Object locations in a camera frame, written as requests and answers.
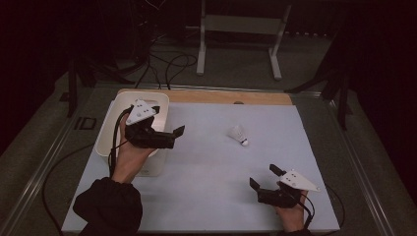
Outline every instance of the black cable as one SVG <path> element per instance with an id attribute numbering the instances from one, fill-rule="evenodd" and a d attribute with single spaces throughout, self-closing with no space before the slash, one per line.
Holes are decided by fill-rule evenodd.
<path id="1" fill-rule="evenodd" d="M 145 71 L 142 73 L 142 75 L 139 77 L 138 81 L 135 84 L 135 89 L 138 88 L 139 84 L 142 82 L 142 79 L 145 77 L 145 75 L 147 74 L 149 67 L 150 67 L 150 61 L 149 61 L 149 56 L 148 56 L 148 60 L 147 60 L 147 68 L 145 69 Z"/>
<path id="2" fill-rule="evenodd" d="M 106 20 L 104 18 L 103 13 L 102 13 L 101 5 L 100 5 L 99 1 L 96 1 L 96 4 L 98 5 L 98 10 L 99 10 L 99 14 L 100 14 L 101 20 L 106 24 Z M 129 14 L 130 14 L 132 32 L 134 34 L 132 51 L 131 51 L 129 57 L 130 58 L 134 58 L 135 57 L 136 50 L 137 50 L 138 34 L 136 32 L 135 19 L 134 19 L 134 15 L 135 14 L 134 14 L 134 9 L 133 9 L 131 0 L 128 0 L 128 8 L 129 8 Z M 108 31 L 107 27 L 105 27 L 104 29 L 105 29 L 107 38 L 110 38 L 110 32 Z M 139 69 L 141 69 L 142 66 L 143 66 L 143 64 L 144 63 L 138 63 L 138 62 L 136 62 L 135 65 L 133 65 L 133 66 L 129 66 L 129 67 L 126 67 L 126 68 L 123 68 L 123 69 L 111 70 L 111 71 L 113 73 L 117 73 L 117 74 L 120 74 L 120 75 L 123 75 L 123 76 L 127 76 L 127 75 L 130 75 L 130 74 L 138 71 Z"/>
<path id="3" fill-rule="evenodd" d="M 189 54 L 186 54 L 186 53 L 181 52 L 181 51 L 152 51 L 152 52 L 179 53 L 179 54 L 182 54 L 184 56 L 188 56 L 188 57 L 191 57 L 191 58 L 194 59 L 194 62 L 193 63 L 189 63 L 189 64 L 185 64 L 185 65 L 178 65 L 178 64 L 175 64 L 175 63 L 171 63 L 172 66 L 176 66 L 176 67 L 190 67 L 190 66 L 194 66 L 197 63 L 197 57 L 196 56 L 189 55 Z M 162 59 L 162 58 L 160 58 L 158 56 L 155 56 L 152 53 L 150 54 L 150 56 L 152 56 L 152 57 L 154 57 L 154 58 L 156 58 L 156 59 L 158 59 L 158 60 L 160 60 L 162 62 L 169 63 L 169 61 L 166 61 L 166 60 L 164 60 L 164 59 Z"/>
<path id="4" fill-rule="evenodd" d="M 326 188 L 330 189 L 330 190 L 334 193 L 334 195 L 336 196 L 337 200 L 340 202 L 340 206 L 341 206 L 341 210 L 342 210 L 342 218 L 341 218 L 341 222 L 339 223 L 339 228 L 341 229 L 341 227 L 343 227 L 343 225 L 344 225 L 344 220 L 345 220 L 345 216 L 346 216 L 346 210 L 345 210 L 345 208 L 344 208 L 343 201 L 341 200 L 341 197 L 337 194 L 337 192 L 336 192 L 333 188 L 331 188 L 331 187 L 330 187 L 328 184 L 326 184 L 326 183 L 325 183 L 325 186 L 326 186 Z M 326 236 L 331 235 L 331 234 L 333 234 L 333 233 L 335 233 L 335 232 L 337 232 L 337 231 L 333 231 L 333 232 L 330 232 L 330 233 L 328 233 L 328 234 L 324 234 L 324 236 L 325 236 L 325 235 L 326 235 Z"/>
<path id="5" fill-rule="evenodd" d="M 119 146 L 116 146 L 117 144 L 117 134 L 119 132 L 119 126 L 120 122 L 125 114 L 128 114 L 132 111 L 133 105 L 131 105 L 129 108 L 125 109 L 120 113 L 119 117 L 117 118 L 116 124 L 114 125 L 114 132 L 113 132 L 113 146 L 110 150 L 110 154 L 108 155 L 108 169 L 109 169 L 109 176 L 113 176 L 114 169 L 116 167 L 116 149 L 118 149 L 120 146 L 126 144 L 127 142 L 122 143 Z"/>
<path id="6" fill-rule="evenodd" d="M 62 158 L 60 158 L 57 162 L 55 162 L 55 164 L 50 168 L 50 170 L 48 171 L 48 173 L 46 174 L 46 177 L 45 177 L 45 179 L 43 180 L 43 184 L 42 184 L 42 190 L 41 190 L 41 195 L 42 195 L 42 203 L 43 203 L 43 206 L 44 206 L 44 208 L 45 208 L 45 210 L 46 210 L 46 212 L 48 213 L 48 215 L 49 215 L 49 217 L 50 217 L 50 219 L 52 220 L 52 222 L 53 222 L 53 224 L 54 224 L 54 226 L 56 227 L 56 229 L 58 230 L 58 233 L 59 233 L 59 235 L 60 236 L 63 236 L 64 235 L 64 233 L 61 231 L 61 227 L 60 227 L 60 225 L 59 225 L 59 223 L 58 223 L 58 221 L 56 220 L 56 218 L 53 216 L 53 214 L 52 214 L 52 212 L 51 212 L 51 210 L 49 209 L 49 206 L 48 206 L 48 204 L 47 204 L 47 202 L 46 202 L 46 197 L 45 197 L 45 189 L 46 189 L 46 183 L 47 183 L 47 181 L 48 181 L 48 179 L 49 179 L 49 176 L 51 175 L 51 173 L 52 173 L 52 171 L 63 161 L 63 160 L 65 160 L 65 159 L 67 159 L 68 157 L 70 157 L 71 155 L 73 155 L 73 154 L 75 154 L 75 153 L 77 153 L 77 152 L 79 152 L 79 151 L 81 151 L 81 150 L 84 150 L 84 149 L 86 149 L 86 148 L 89 148 L 89 147 L 92 147 L 94 145 L 94 143 L 92 143 L 92 144 L 89 144 L 89 145 L 87 145 L 87 146 L 84 146 L 84 147 L 81 147 L 81 148 L 78 148 L 78 149 L 76 149 L 76 150 L 74 150 L 74 151 L 72 151 L 72 152 L 70 152 L 70 153 L 68 153 L 68 154 L 66 154 L 66 155 L 64 155 Z"/>
<path id="7" fill-rule="evenodd" d="M 155 80 L 156 80 L 156 82 L 158 84 L 158 89 L 162 89 L 161 84 L 160 84 L 160 81 L 159 81 L 159 77 L 157 76 L 157 70 L 156 70 L 156 68 L 154 68 L 153 66 L 150 66 L 150 68 L 152 69 L 153 75 L 154 75 Z"/>
<path id="8" fill-rule="evenodd" d="M 313 220 L 314 215 L 316 214 L 316 210 L 314 208 L 314 205 L 313 205 L 312 201 L 307 196 L 305 196 L 303 194 L 301 194 L 301 195 L 304 196 L 304 198 L 306 198 L 306 200 L 309 201 L 309 203 L 310 203 L 310 205 L 312 206 L 312 209 L 313 209 L 313 213 L 310 213 L 310 210 L 305 205 L 303 205 L 301 202 L 298 202 L 298 205 L 300 205 L 301 207 L 303 207 L 303 209 L 305 209 L 306 212 L 309 214 L 309 216 L 307 217 L 307 220 L 306 220 L 306 222 L 304 224 L 304 228 L 308 228 L 309 225 L 310 225 L 310 223 L 311 223 L 311 221 Z"/>
<path id="9" fill-rule="evenodd" d="M 168 70 L 169 70 L 169 68 L 174 65 L 173 62 L 175 60 L 177 60 L 178 58 L 181 58 L 181 57 L 185 57 L 187 59 L 186 65 L 184 67 L 182 67 L 181 70 L 178 71 L 174 76 L 172 76 L 171 79 L 168 80 Z M 182 55 L 174 57 L 171 61 L 169 61 L 168 66 L 166 67 L 166 70 L 165 70 L 165 82 L 166 82 L 166 85 L 168 86 L 168 89 L 171 89 L 171 82 L 172 82 L 172 80 L 174 80 L 174 78 L 176 76 L 178 76 L 181 72 L 183 72 L 187 67 L 190 67 L 190 66 L 193 66 L 194 64 L 196 64 L 197 59 L 194 63 L 190 64 L 189 63 L 190 62 L 189 57 L 190 57 L 190 55 L 182 54 Z"/>
<path id="10" fill-rule="evenodd" d="M 306 198 L 306 200 L 309 201 L 310 205 L 312 206 L 313 213 L 311 213 L 310 210 L 303 203 L 301 203 L 300 200 L 296 199 L 290 193 L 286 192 L 283 189 L 281 189 L 281 192 L 284 193 L 285 195 L 287 195 L 288 197 L 290 197 L 291 199 L 293 199 L 297 203 L 297 205 L 301 206 L 307 212 L 308 216 L 307 216 L 306 222 L 304 223 L 304 228 L 307 229 L 309 227 L 311 221 L 313 220 L 314 215 L 316 214 L 316 210 L 314 208 L 314 205 L 313 205 L 312 201 L 306 195 L 301 194 L 304 198 Z"/>

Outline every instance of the white metal stand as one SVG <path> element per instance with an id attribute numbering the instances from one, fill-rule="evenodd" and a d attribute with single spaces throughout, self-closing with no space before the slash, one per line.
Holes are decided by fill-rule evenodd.
<path id="1" fill-rule="evenodd" d="M 286 6 L 281 19 L 267 18 L 248 18 L 235 16 L 206 15 L 206 0 L 202 0 L 202 16 L 200 27 L 200 51 L 197 63 L 197 75 L 202 76 L 205 73 L 206 61 L 206 31 L 233 31 L 248 33 L 263 33 L 276 35 L 275 45 L 269 49 L 270 64 L 272 66 L 273 78 L 280 81 L 282 79 L 279 70 L 276 53 L 279 44 L 282 41 L 286 22 L 291 11 L 291 5 Z"/>

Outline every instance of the metal stand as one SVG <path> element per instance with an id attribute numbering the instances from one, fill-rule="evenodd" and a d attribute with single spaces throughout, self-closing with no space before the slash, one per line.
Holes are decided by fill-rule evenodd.
<path id="1" fill-rule="evenodd" d="M 207 30 L 263 33 L 276 35 L 275 45 L 269 49 L 268 54 L 270 58 L 270 64 L 272 66 L 273 78 L 280 81 L 282 76 L 279 69 L 278 60 L 276 59 L 276 53 L 278 51 L 279 44 L 282 41 L 282 36 L 284 34 L 290 11 L 291 5 L 286 6 L 281 19 L 206 15 L 206 0 L 202 0 L 200 51 L 197 62 L 197 75 L 202 76 L 205 73 L 207 49 L 205 36 Z"/>
<path id="2" fill-rule="evenodd" d="M 128 81 L 117 73 L 112 72 L 106 67 L 99 65 L 88 56 L 78 56 L 70 59 L 68 66 L 68 89 L 69 89 L 69 108 L 67 117 L 71 117 L 74 111 L 77 109 L 77 75 L 80 77 L 81 82 L 86 87 L 95 86 L 95 78 L 91 68 L 98 72 L 101 72 L 116 82 L 124 85 L 132 85 L 134 82 Z"/>
<path id="3" fill-rule="evenodd" d="M 343 130 L 346 130 L 346 108 L 347 108 L 347 93 L 349 88 L 349 76 L 338 70 L 330 70 L 322 76 L 315 76 L 312 80 L 304 83 L 301 86 L 292 89 L 286 89 L 284 92 L 298 93 L 304 89 L 308 89 L 320 82 L 328 81 L 325 88 L 322 90 L 321 97 L 325 100 L 332 100 L 340 91 L 337 121 Z"/>

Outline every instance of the dark background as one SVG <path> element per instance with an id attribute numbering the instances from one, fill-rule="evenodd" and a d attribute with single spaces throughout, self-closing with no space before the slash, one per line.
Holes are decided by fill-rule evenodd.
<path id="1" fill-rule="evenodd" d="M 111 4 L 120 8 L 119 4 L 127 3 L 104 2 L 110 4 L 109 9 Z M 158 24 L 160 30 L 181 39 L 185 26 L 199 25 L 199 4 L 199 1 L 171 0 L 157 14 L 152 11 L 147 13 L 154 21 L 152 24 Z M 221 13 L 224 11 L 223 4 L 224 1 L 213 1 L 208 4 L 208 11 Z M 235 4 L 226 14 L 265 17 L 276 14 L 262 8 L 248 10 L 244 1 Z M 355 10 L 355 14 L 350 15 L 354 16 L 353 20 L 351 18 L 352 21 L 344 22 L 352 9 Z M 119 13 L 108 17 L 124 19 L 123 11 Z M 414 119 L 417 108 L 414 95 L 414 71 L 417 66 L 416 17 L 417 6 L 413 1 L 354 5 L 335 1 L 309 1 L 293 6 L 287 25 L 287 31 L 293 36 L 297 32 L 308 32 L 310 35 L 314 33 L 333 38 L 331 53 L 326 58 L 330 66 L 346 61 L 346 50 L 349 50 L 352 42 L 359 46 L 357 56 L 353 62 L 351 59 L 349 61 L 352 63 L 352 70 L 349 71 L 350 88 L 357 92 L 361 105 L 413 199 L 417 198 L 413 181 L 414 168 L 411 164 L 417 146 L 417 125 Z M 71 25 L 74 22 L 77 22 L 75 27 Z M 126 38 L 116 35 L 129 35 L 124 32 L 114 32 L 111 36 L 106 34 L 106 28 L 111 26 L 100 20 L 96 1 L 90 0 L 2 1 L 0 23 L 1 121 L 5 124 L 2 129 L 1 152 L 53 92 L 55 81 L 68 70 L 69 52 L 73 52 L 69 51 L 72 48 L 69 43 L 71 36 L 81 33 L 80 38 L 86 41 L 75 43 L 81 45 L 78 50 L 111 62 L 115 50 L 124 51 L 123 48 L 117 48 L 118 44 L 114 42 Z M 336 34 L 343 23 L 349 24 L 351 33 Z"/>

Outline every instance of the wooden edge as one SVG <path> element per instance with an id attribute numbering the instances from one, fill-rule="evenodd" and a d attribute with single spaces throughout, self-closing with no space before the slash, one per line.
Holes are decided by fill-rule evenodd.
<path id="1" fill-rule="evenodd" d="M 218 91 L 218 90 L 161 90 L 122 88 L 124 91 L 160 92 L 169 97 L 172 102 L 195 103 L 244 103 L 262 105 L 292 105 L 291 98 L 286 93 L 257 92 L 257 91 Z"/>

